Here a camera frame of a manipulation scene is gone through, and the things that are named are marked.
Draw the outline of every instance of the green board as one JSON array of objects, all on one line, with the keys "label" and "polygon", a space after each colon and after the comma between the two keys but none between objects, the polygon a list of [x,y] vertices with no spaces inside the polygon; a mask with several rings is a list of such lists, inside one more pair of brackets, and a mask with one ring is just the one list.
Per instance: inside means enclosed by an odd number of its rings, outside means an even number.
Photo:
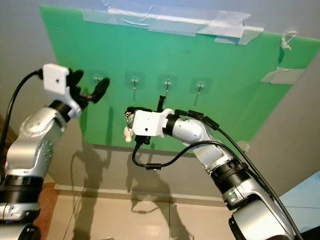
[{"label": "green board", "polygon": [[[128,106],[156,109],[165,81],[172,83],[164,108],[205,113],[236,141],[250,141],[290,85],[262,83],[277,67],[305,68],[320,41],[296,37],[292,50],[280,48],[281,36],[261,33],[248,45],[216,43],[195,37],[88,22],[79,9],[42,6],[41,15],[60,65],[85,72],[81,87],[93,91],[94,75],[107,75],[107,95],[80,117],[85,140],[132,147],[123,137]],[[139,79],[136,90],[131,80]],[[197,84],[204,83],[197,97]],[[152,139],[157,150],[179,151],[181,143]]]}]

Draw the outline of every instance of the wall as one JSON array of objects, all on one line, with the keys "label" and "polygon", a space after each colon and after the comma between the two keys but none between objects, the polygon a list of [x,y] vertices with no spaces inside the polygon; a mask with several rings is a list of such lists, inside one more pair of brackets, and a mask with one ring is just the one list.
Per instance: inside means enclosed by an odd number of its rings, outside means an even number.
[{"label": "wall", "polygon": [[[316,9],[312,8],[312,3],[308,1],[306,8]],[[310,23],[316,23],[313,15],[310,16]],[[44,63],[55,62],[37,2],[0,1],[0,113],[5,113],[11,94],[23,76]],[[250,156],[280,194],[320,169],[319,64],[318,57],[251,143]],[[17,131],[28,115],[48,103],[39,80],[30,80],[16,101],[12,128]],[[49,172],[63,185],[73,183],[89,188],[128,191],[133,188],[145,192],[220,196],[210,177],[193,157],[184,157],[161,172],[145,172],[132,165],[129,151],[85,144],[79,124],[73,120],[56,148]],[[149,152],[141,155],[146,161],[151,157],[153,161],[162,162],[173,156],[159,151],[153,156]]]}]

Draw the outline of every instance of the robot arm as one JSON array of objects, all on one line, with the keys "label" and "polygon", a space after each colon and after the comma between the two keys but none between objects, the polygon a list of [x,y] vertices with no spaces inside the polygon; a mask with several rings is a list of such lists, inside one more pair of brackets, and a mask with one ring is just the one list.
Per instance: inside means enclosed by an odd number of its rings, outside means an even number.
[{"label": "robot arm", "polygon": [[19,136],[8,150],[0,184],[0,222],[5,223],[0,225],[1,239],[18,239],[15,234],[37,239],[38,230],[30,223],[40,213],[38,198],[54,147],[67,122],[79,117],[89,101],[98,102],[109,86],[105,78],[92,94],[83,94],[77,87],[82,76],[82,71],[55,64],[43,66],[44,89],[53,102],[21,124]]},{"label": "robot arm", "polygon": [[[171,109],[162,112],[127,110],[126,116],[127,128],[132,128],[137,136],[172,136],[186,146],[217,141],[203,121],[182,119]],[[234,211],[229,226],[237,240],[295,238],[281,210],[237,156],[214,144],[196,144],[191,150],[218,187],[225,205]]]}]

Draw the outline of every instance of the green panel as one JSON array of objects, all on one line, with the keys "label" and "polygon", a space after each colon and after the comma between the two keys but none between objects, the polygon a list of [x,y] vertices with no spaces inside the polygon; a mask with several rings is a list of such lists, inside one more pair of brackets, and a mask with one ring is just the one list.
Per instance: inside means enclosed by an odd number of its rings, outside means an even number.
[{"label": "green panel", "polygon": [[[91,92],[93,73],[106,73],[110,87],[98,104],[82,114],[80,126],[87,142],[131,147],[125,143],[124,112],[128,106],[156,109],[165,94],[163,76],[175,76],[165,108],[195,110],[221,124],[236,141],[250,141],[290,85],[261,83],[278,64],[305,68],[320,41],[295,38],[292,50],[281,50],[281,36],[262,33],[248,45],[215,43],[215,36],[195,37],[83,20],[77,9],[40,8],[59,64],[85,71],[82,87]],[[135,91],[130,76],[144,75]],[[196,81],[208,81],[196,100]],[[154,148],[177,151],[172,138],[153,138]]]}]

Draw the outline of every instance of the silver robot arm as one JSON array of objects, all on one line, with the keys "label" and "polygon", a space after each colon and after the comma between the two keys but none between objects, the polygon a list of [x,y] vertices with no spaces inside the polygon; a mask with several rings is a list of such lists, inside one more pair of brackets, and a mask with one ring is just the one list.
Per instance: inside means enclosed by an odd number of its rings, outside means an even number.
[{"label": "silver robot arm", "polygon": [[[200,141],[217,141],[197,119],[182,119],[171,109],[162,112],[126,112],[127,128],[137,136],[172,136],[186,146]],[[229,210],[229,226],[237,240],[293,240],[294,232],[269,194],[226,149],[202,144],[192,148],[211,176]]]},{"label": "silver robot arm", "polygon": [[0,184],[1,239],[40,239],[32,222],[40,213],[38,198],[54,147],[67,122],[79,117],[89,101],[98,102],[109,86],[105,78],[92,94],[83,94],[76,86],[82,76],[81,71],[72,72],[59,65],[43,66],[44,89],[53,102],[21,124],[19,136],[8,150]]}]

